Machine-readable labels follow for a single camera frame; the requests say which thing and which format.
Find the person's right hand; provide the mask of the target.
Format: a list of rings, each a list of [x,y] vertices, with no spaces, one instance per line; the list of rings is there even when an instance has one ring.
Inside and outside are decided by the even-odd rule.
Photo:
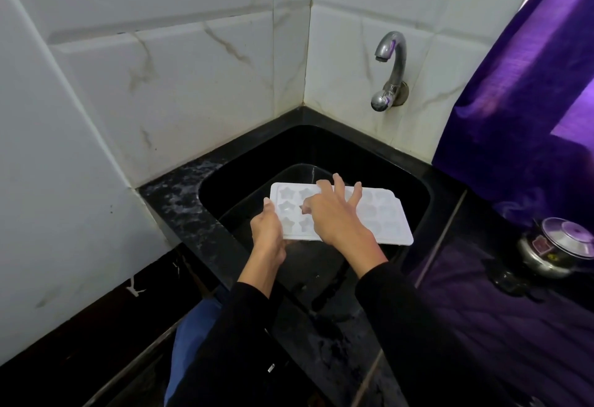
[[[317,202],[318,211],[311,215],[316,234],[326,244],[341,253],[358,277],[387,262],[372,232],[357,216],[356,208],[362,198],[362,185],[357,182],[351,197],[340,202],[334,195],[333,183],[319,180],[320,193],[303,202]]]

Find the person's left hand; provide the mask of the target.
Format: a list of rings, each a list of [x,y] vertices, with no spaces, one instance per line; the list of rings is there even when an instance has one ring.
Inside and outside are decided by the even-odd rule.
[[[280,266],[286,257],[283,228],[278,220],[263,220],[263,210],[250,221],[252,257]]]

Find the white star ice cube tray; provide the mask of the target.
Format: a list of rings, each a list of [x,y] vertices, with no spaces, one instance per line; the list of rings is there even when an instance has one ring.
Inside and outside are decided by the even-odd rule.
[[[311,215],[303,214],[301,209],[306,198],[320,191],[316,184],[276,182],[271,185],[269,198],[276,208],[285,239],[321,240],[314,230]],[[412,245],[413,235],[402,203],[392,191],[363,188],[356,211],[361,223],[379,244]]]

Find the person's right forearm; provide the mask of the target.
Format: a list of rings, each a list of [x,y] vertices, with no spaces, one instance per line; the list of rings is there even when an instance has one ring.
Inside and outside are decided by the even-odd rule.
[[[374,240],[332,245],[359,276],[355,296],[409,407],[514,407]]]

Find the person's left forearm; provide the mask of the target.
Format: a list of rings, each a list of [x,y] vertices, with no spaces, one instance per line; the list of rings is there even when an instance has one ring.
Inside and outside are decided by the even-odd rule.
[[[249,257],[241,278],[165,407],[254,407],[264,401],[265,328],[279,266]]]

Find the black sink basin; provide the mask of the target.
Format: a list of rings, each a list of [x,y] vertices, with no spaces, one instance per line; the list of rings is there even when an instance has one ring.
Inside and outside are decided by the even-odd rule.
[[[427,187],[412,174],[338,136],[312,125],[290,128],[244,155],[226,163],[206,178],[198,197],[205,208],[251,251],[249,221],[261,211],[273,183],[313,184],[332,180],[338,173],[346,186],[388,189],[398,198],[412,232],[430,201]],[[306,310],[330,309],[329,301],[353,271],[333,247],[318,240],[299,240],[287,247],[278,282]]]

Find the blue trousers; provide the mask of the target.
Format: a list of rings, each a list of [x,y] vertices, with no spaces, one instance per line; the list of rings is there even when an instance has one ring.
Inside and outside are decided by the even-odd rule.
[[[177,327],[164,406],[167,406],[174,395],[198,348],[218,319],[221,308],[222,304],[216,298],[203,299],[190,310]]]

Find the purple curtain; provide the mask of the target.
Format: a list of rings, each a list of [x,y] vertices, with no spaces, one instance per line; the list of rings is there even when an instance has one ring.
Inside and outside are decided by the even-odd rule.
[[[528,0],[460,95],[433,166],[511,223],[594,233],[594,0]]]

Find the steel pressure cooker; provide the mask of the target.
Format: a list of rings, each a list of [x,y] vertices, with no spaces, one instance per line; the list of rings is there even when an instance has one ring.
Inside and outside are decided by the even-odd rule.
[[[534,220],[517,242],[517,249],[523,264],[538,276],[563,279],[573,273],[594,275],[594,234],[569,220]]]

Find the chrome wall tap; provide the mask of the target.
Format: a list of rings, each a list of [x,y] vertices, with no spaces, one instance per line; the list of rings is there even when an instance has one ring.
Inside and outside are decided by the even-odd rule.
[[[405,36],[398,31],[388,32],[380,40],[374,55],[379,62],[387,63],[392,57],[394,62],[383,89],[372,96],[371,107],[374,111],[383,112],[404,105],[409,96],[409,87],[403,79],[407,58]]]

